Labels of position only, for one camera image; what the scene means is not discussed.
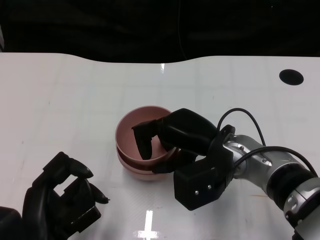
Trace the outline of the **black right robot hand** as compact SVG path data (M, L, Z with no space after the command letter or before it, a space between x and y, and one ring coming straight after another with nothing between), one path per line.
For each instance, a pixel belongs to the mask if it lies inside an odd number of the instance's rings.
M197 156L206 156L218 132L209 120L186 108L159 119L141 122L131 129L143 160L152 157L151 140L155 136L158 136L161 146L167 152L173 148L179 149L173 157L152 167L155 174L174 172L194 163Z

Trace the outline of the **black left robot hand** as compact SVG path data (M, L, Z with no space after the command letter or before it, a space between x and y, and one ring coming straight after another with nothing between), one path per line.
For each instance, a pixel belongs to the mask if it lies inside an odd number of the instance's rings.
M26 191L22 219L30 240L67 240L100 217L96 204L106 197L88 181L91 170L59 152Z

